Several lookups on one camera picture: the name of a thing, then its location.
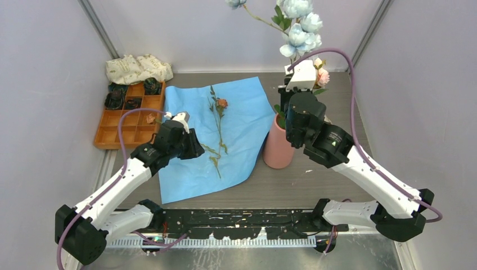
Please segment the flower bouquet blue paper wrap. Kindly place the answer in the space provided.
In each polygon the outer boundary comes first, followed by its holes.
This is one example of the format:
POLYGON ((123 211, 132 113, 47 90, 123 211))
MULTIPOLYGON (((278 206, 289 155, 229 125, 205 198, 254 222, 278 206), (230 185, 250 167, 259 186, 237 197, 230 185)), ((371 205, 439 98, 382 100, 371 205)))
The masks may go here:
POLYGON ((186 111, 205 154, 159 170, 164 204, 225 190, 251 175, 275 112, 258 77, 165 89, 165 110, 186 111))

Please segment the light blue flower stem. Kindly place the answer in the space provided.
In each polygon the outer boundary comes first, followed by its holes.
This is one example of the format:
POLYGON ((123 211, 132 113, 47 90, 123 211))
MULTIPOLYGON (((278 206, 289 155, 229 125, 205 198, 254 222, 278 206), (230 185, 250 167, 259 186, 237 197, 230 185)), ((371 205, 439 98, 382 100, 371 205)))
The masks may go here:
POLYGON ((247 7, 247 0, 230 0, 225 1, 225 4, 232 10, 241 8, 253 19, 278 30, 285 41, 279 52, 291 62, 322 46, 320 30, 323 21, 313 11, 312 1, 277 1, 274 15, 269 21, 253 14, 247 7))

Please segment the pink peony flower stem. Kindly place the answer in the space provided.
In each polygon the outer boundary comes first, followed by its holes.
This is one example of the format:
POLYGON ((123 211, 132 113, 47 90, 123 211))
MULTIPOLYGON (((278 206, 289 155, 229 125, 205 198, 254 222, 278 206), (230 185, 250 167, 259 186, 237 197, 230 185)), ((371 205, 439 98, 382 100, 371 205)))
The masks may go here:
POLYGON ((291 75, 285 75, 285 78, 283 80, 283 84, 278 86, 278 93, 280 94, 280 104, 276 105, 274 107, 276 112, 279 115, 279 118, 278 118, 277 122, 278 122, 278 125, 281 128, 285 129, 285 119, 286 119, 285 114, 286 114, 286 111, 287 111, 287 108, 288 108, 290 98, 294 94, 302 93, 302 92, 305 92, 305 93, 309 92, 309 93, 312 93, 314 95, 319 95, 320 93, 323 93, 323 92, 327 91, 325 86, 330 81, 330 74, 323 67, 325 65, 325 63, 326 63, 326 61, 321 60, 320 58, 317 58, 317 59, 313 60, 313 65, 314 65, 315 69, 317 70, 317 77, 316 77, 315 85, 314 85, 312 90, 301 91, 301 90, 297 90, 296 88, 294 88, 293 91, 290 91, 290 92, 286 91, 285 83, 289 82, 289 80, 291 79, 291 75))

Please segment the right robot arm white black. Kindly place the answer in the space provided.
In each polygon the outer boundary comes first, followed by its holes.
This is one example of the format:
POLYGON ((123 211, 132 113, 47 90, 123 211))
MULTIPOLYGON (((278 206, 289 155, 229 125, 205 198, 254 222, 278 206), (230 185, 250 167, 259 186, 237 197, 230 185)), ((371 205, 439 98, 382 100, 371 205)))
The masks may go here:
POLYGON ((352 224, 375 228, 383 236, 406 242, 421 234, 426 224, 423 211, 434 194, 415 189, 372 164, 370 156, 343 128, 325 122, 325 104, 310 90, 279 86, 280 113, 284 115, 286 139, 315 163, 338 172, 373 197, 370 202, 339 202, 320 199, 311 221, 319 231, 352 224))

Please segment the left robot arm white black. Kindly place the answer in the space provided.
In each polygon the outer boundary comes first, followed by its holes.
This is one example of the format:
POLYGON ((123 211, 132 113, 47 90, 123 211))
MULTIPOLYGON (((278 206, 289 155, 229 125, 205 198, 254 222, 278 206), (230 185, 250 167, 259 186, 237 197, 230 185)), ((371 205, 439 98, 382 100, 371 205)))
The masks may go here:
POLYGON ((189 115, 181 112, 163 122, 153 142, 139 145, 121 170, 100 189, 74 207, 61 206, 55 213, 55 242, 80 264, 93 263, 107 244, 142 228, 163 229, 165 214, 153 201, 140 201, 133 208, 113 216, 112 212, 137 187, 148 181, 174 158, 198 158, 205 151, 189 115))

